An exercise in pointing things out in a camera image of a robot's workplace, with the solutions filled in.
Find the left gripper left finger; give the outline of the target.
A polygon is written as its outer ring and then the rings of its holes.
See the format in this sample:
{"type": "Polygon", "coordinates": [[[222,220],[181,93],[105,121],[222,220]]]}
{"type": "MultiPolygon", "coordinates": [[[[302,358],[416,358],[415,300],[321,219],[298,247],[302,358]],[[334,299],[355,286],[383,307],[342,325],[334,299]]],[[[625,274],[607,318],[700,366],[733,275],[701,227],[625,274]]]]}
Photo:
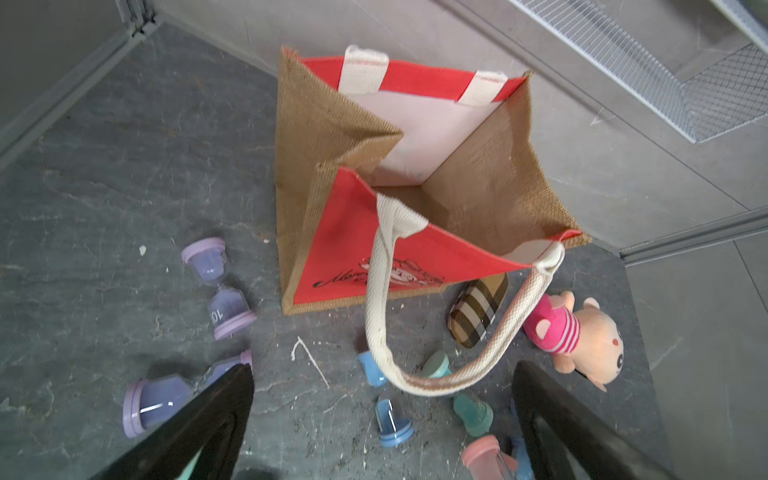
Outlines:
{"type": "Polygon", "coordinates": [[[95,479],[230,479],[254,394],[251,368],[237,365],[95,479]]]}

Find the red burlap canvas bag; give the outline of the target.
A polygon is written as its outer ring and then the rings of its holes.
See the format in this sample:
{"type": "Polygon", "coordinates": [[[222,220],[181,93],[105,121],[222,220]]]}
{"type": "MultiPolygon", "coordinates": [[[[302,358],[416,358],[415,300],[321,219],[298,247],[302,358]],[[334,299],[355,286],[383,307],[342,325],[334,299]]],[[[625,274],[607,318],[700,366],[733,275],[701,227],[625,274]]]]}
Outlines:
{"type": "Polygon", "coordinates": [[[287,315],[361,304],[384,376],[422,397],[455,394],[502,359],[568,249],[587,244],[530,141],[528,76],[392,60],[350,47],[278,73],[276,213],[287,315]],[[405,372],[387,304],[516,270],[528,278],[483,351],[457,372],[405,372]]]}

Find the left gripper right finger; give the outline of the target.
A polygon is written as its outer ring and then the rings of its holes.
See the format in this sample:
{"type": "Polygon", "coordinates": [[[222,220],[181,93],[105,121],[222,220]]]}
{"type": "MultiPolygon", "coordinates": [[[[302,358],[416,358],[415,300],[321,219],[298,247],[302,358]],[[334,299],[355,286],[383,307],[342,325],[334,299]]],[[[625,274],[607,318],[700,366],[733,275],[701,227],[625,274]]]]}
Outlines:
{"type": "Polygon", "coordinates": [[[537,479],[573,479],[570,458],[592,479],[675,477],[532,362],[517,364],[512,398],[537,479]]]}

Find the green hourglass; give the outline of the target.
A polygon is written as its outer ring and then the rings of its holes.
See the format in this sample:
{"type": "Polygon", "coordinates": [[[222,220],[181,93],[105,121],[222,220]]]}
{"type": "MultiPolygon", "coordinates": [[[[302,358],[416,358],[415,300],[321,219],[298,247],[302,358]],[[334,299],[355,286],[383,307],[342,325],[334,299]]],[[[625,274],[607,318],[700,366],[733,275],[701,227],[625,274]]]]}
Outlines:
{"type": "MultiPolygon", "coordinates": [[[[442,378],[451,374],[448,355],[443,351],[436,351],[424,363],[420,376],[442,378]]],[[[474,392],[465,389],[456,393],[453,396],[452,408],[468,435],[480,438],[489,433],[494,412],[490,405],[474,392]]]]}

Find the pink hourglass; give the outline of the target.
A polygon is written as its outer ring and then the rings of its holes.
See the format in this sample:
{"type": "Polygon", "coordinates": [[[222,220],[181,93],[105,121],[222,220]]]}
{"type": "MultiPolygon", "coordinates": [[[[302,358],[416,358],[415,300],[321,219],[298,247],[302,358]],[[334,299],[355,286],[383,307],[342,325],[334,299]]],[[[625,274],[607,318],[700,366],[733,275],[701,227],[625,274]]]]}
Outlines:
{"type": "Polygon", "coordinates": [[[518,462],[501,451],[499,441],[493,435],[469,444],[461,453],[461,461],[473,480],[517,479],[518,462]]]}

